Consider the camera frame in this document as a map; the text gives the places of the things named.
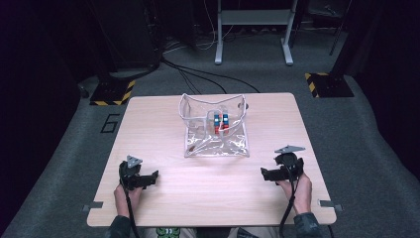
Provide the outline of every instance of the black speaker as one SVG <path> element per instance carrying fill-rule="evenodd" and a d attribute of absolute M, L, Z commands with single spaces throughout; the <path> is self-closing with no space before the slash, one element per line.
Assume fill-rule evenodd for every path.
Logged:
<path fill-rule="evenodd" d="M 87 1 L 116 68 L 159 64 L 163 34 L 155 0 Z"/>
<path fill-rule="evenodd" d="M 196 49 L 194 9 L 191 0 L 156 1 L 159 5 L 160 22 L 163 25 L 164 33 Z"/>

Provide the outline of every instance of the cable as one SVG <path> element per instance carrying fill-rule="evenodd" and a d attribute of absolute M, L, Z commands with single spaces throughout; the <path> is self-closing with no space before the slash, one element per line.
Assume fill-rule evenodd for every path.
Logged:
<path fill-rule="evenodd" d="M 140 238 L 139 232 L 137 231 L 137 227 L 136 227 L 136 221 L 134 220 L 134 212 L 133 212 L 133 207 L 131 205 L 131 199 L 129 197 L 129 192 L 128 192 L 128 189 L 124 186 L 123 180 L 121 178 L 120 178 L 120 184 L 123 187 L 124 193 L 126 194 L 126 200 L 127 200 L 127 206 L 129 207 L 130 224 L 131 224 L 132 230 L 133 230 L 136 238 Z"/>
<path fill-rule="evenodd" d="M 213 44 L 216 43 L 217 41 L 216 41 L 216 32 L 214 30 L 213 23 L 211 22 L 210 14 L 209 14 L 209 11 L 207 9 L 206 0 L 203 0 L 203 2 L 204 2 L 204 8 L 206 9 L 206 13 L 207 13 L 207 18 L 209 19 L 209 22 L 210 22 L 210 25 L 211 25 L 211 30 L 213 32 L 213 41 L 211 42 L 211 45 L 209 47 L 207 47 L 207 48 L 204 48 L 204 49 L 203 48 L 199 48 L 199 47 L 197 47 L 197 48 L 199 50 L 206 51 L 206 50 L 209 50 L 213 46 Z"/>
<path fill-rule="evenodd" d="M 168 43 L 165 47 L 164 47 L 164 49 L 165 49 L 165 51 L 163 52 L 164 54 L 165 53 L 167 53 L 168 51 L 173 51 L 173 50 L 175 50 L 175 49 L 178 49 L 179 48 L 179 45 L 180 45 L 180 42 L 172 42 L 172 43 Z"/>
<path fill-rule="evenodd" d="M 212 73 L 212 72 L 202 71 L 202 70 L 194 69 L 194 68 L 191 68 L 191 67 L 187 67 L 187 66 L 182 66 L 182 65 L 179 65 L 179 64 L 175 64 L 175 63 L 173 63 L 173 62 L 172 62 L 172 64 L 173 64 L 173 65 L 175 65 L 176 67 L 185 68 L 185 69 L 189 69 L 189 70 L 193 70 L 193 71 L 197 71 L 197 72 L 202 72 L 202 73 L 206 73 L 206 74 L 213 75 L 213 76 L 225 77 L 225 78 L 229 78 L 229 79 L 232 79 L 232 80 L 236 80 L 236 81 L 239 81 L 239 82 L 241 82 L 241 83 L 243 83 L 243 84 L 246 84 L 247 86 L 251 87 L 251 88 L 252 88 L 253 90 L 255 90 L 257 93 L 261 93 L 261 92 L 260 92 L 260 91 L 259 91 L 256 87 L 252 86 L 251 84 L 249 84 L 249 83 L 247 83 L 247 82 L 245 82 L 245 81 L 243 81 L 243 80 L 240 80 L 240 79 L 237 79 L 237 78 L 231 77 L 231 76 L 226 76 L 226 75 L 221 75 L 221 74 L 217 74 L 217 73 Z"/>
<path fill-rule="evenodd" d="M 213 44 L 213 43 L 197 44 L 196 46 L 198 47 L 198 46 L 205 46 L 205 45 L 211 45 L 211 44 Z M 177 51 L 177 50 L 180 50 L 180 49 L 184 49 L 184 48 L 188 48 L 188 46 L 181 46 L 181 47 L 178 47 L 178 48 L 169 49 L 169 50 L 166 50 L 163 54 L 168 54 L 168 53 L 171 53 L 171 52 L 174 52 L 174 51 Z"/>
<path fill-rule="evenodd" d="M 113 76 L 113 75 L 110 74 L 109 77 L 112 78 L 112 79 L 115 79 L 117 81 L 131 81 L 131 80 L 137 79 L 139 77 L 146 76 L 149 73 L 155 71 L 157 68 L 158 68 L 158 64 L 153 64 L 153 65 L 148 67 L 147 71 L 144 71 L 144 72 L 136 73 L 136 74 L 133 74 L 133 75 L 130 75 L 130 76 L 125 76 L 125 77 L 117 77 L 117 76 Z"/>
<path fill-rule="evenodd" d="M 200 92 L 200 90 L 198 90 L 196 87 L 195 87 L 195 85 L 194 85 L 194 83 L 192 83 L 192 81 L 191 80 L 189 80 L 189 78 L 188 78 L 188 76 L 185 74 L 185 72 L 183 72 L 183 71 L 180 71 L 179 70 L 179 74 L 181 74 L 182 75 L 182 77 L 184 78 L 184 80 L 185 80 L 185 84 L 188 86 L 188 88 L 192 91 L 192 93 L 194 93 L 194 94 L 196 94 L 195 93 L 195 91 L 191 88 L 191 86 L 197 91 L 197 93 L 198 94 L 201 94 L 201 92 Z"/>
<path fill-rule="evenodd" d="M 297 177 L 297 179 L 296 179 L 296 187 L 294 187 L 292 173 L 291 173 L 291 171 L 290 171 L 290 169 L 288 167 L 286 167 L 286 169 L 287 169 L 288 174 L 289 174 L 289 181 L 290 181 L 290 185 L 291 185 L 291 196 L 290 196 L 290 199 L 289 199 L 289 203 L 287 205 L 287 208 L 284 211 L 283 217 L 281 218 L 281 222 L 280 222 L 279 233 L 280 233 L 280 237 L 281 238 L 284 238 L 284 235 L 283 235 L 284 223 L 285 223 L 285 221 L 287 219 L 287 216 L 290 213 L 291 208 L 293 207 L 294 198 L 295 198 L 294 193 L 296 192 L 297 186 L 299 185 L 299 177 Z"/>
<path fill-rule="evenodd" d="M 328 230 L 330 230 L 331 238 L 334 238 L 333 228 L 331 228 L 331 225 L 328 225 Z"/>
<path fill-rule="evenodd" d="M 192 73 L 192 72 L 186 71 L 186 70 L 184 70 L 184 69 L 181 69 L 181 68 L 180 68 L 178 65 L 176 65 L 175 63 L 170 62 L 170 61 L 168 61 L 168 60 L 166 60 L 166 59 L 164 59 L 164 58 L 162 58 L 162 59 L 161 59 L 161 61 L 162 61 L 163 63 L 165 63 L 166 65 L 168 65 L 168 66 L 171 66 L 171 67 L 173 67 L 173 68 L 178 69 L 179 71 L 182 71 L 182 72 L 185 72 L 185 73 L 189 73 L 189 74 L 194 75 L 194 76 L 196 76 L 196 77 L 199 77 L 199 78 L 202 78 L 202 79 L 204 79 L 204 80 L 210 81 L 210 82 L 212 82 L 212 83 L 216 84 L 217 86 L 219 86 L 219 87 L 223 90 L 223 92 L 224 92 L 225 94 L 227 94 L 227 92 L 226 92 L 225 88 L 224 88 L 222 85 L 220 85 L 219 83 L 217 83 L 217 82 L 215 82 L 215 81 L 213 81 L 213 80 L 211 80 L 211 79 L 209 79 L 209 78 L 206 78 L 206 77 L 200 76 L 200 75 L 198 75 L 198 74 L 195 74 L 195 73 Z"/>
<path fill-rule="evenodd" d="M 238 10 L 241 9 L 241 0 L 238 1 Z M 225 36 L 222 37 L 222 40 L 225 40 L 225 37 L 228 36 L 228 34 L 232 31 L 235 25 L 232 25 L 229 31 L 225 34 Z"/>

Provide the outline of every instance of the sleeve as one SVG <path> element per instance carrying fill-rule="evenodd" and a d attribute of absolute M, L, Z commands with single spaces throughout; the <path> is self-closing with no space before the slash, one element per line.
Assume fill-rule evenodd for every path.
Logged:
<path fill-rule="evenodd" d="M 106 231 L 105 238 L 128 238 L 130 237 L 130 229 L 130 218 L 118 215 Z"/>
<path fill-rule="evenodd" d="M 312 212 L 296 215 L 294 217 L 294 225 L 297 238 L 322 237 L 318 220 Z"/>

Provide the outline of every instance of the clear plastic bag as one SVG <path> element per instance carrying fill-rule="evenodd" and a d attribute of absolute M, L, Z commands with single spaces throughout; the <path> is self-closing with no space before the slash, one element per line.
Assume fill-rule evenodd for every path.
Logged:
<path fill-rule="evenodd" d="M 179 115 L 186 125 L 184 157 L 248 157 L 246 105 L 245 95 L 210 102 L 182 94 Z"/>

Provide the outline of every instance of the person's hand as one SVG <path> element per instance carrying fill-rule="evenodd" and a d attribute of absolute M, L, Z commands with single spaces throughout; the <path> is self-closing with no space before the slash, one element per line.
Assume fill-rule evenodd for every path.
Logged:
<path fill-rule="evenodd" d="M 279 184 L 288 199 L 291 197 L 291 184 L 286 180 L 276 181 Z M 294 193 L 295 199 L 293 203 L 294 211 L 296 215 L 300 213 L 310 212 L 311 211 L 311 199 L 312 199 L 312 181 L 309 177 L 303 173 L 299 178 L 299 185 Z"/>
<path fill-rule="evenodd" d="M 140 202 L 140 193 L 142 193 L 143 188 L 137 187 L 134 190 L 129 190 L 129 197 L 131 200 L 131 205 L 133 208 L 133 212 L 137 209 L 137 206 Z M 126 193 L 124 192 L 123 187 L 118 184 L 118 186 L 114 190 L 115 196 L 115 206 L 117 207 L 118 215 L 126 216 L 130 218 L 130 211 L 127 205 L 127 198 Z"/>

